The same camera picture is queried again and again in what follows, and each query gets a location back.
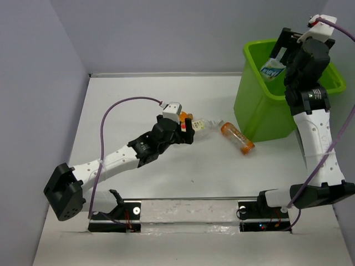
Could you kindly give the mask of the clear bottle apple label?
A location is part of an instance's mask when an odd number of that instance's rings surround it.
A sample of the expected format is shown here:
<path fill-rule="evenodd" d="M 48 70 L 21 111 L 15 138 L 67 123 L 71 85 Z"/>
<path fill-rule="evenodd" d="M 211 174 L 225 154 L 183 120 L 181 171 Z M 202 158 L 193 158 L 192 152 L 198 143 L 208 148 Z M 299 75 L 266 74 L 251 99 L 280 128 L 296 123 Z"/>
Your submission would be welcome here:
<path fill-rule="evenodd" d="M 194 143 L 208 139 L 220 129 L 222 123 L 223 120 L 199 119 L 192 121 L 192 129 L 195 131 Z"/>

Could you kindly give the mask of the clear bottle blue white label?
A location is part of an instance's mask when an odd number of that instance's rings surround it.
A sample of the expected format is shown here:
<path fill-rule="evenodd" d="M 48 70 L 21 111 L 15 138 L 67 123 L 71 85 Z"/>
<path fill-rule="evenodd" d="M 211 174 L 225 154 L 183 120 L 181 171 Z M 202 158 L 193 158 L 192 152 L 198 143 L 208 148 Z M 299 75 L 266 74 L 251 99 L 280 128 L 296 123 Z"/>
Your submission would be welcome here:
<path fill-rule="evenodd" d="M 273 81 L 286 67 L 276 58 L 270 58 L 260 69 L 264 81 Z"/>

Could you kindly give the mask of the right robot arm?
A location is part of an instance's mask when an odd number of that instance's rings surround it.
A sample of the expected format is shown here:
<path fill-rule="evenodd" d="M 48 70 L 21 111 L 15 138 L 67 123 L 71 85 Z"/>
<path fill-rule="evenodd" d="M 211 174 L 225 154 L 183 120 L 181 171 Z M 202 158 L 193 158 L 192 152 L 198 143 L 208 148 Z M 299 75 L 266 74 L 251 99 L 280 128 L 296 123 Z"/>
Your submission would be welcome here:
<path fill-rule="evenodd" d="M 338 165 L 330 130 L 330 100 L 320 78 L 330 63 L 335 41 L 283 28 L 270 54 L 286 67 L 285 99 L 297 125 L 308 177 L 288 189 L 261 191 L 256 213 L 268 217 L 276 208 L 298 209 L 331 205 L 354 195 Z"/>

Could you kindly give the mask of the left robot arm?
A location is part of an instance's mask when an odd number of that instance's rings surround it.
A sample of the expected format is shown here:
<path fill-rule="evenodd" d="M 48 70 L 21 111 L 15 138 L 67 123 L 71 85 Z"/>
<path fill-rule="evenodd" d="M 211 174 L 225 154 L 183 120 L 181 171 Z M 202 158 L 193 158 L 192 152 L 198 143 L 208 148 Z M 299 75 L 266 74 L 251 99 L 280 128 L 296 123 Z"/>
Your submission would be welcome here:
<path fill-rule="evenodd" d="M 98 183 L 157 160 L 171 145 L 192 144 L 194 135 L 190 118 L 185 119 L 182 129 L 180 121 L 159 115 L 151 131 L 103 158 L 72 167 L 67 163 L 58 165 L 43 190 L 44 195 L 57 219 L 67 221 L 84 206 L 93 210 L 94 201 L 84 195 L 88 191 L 94 193 Z"/>

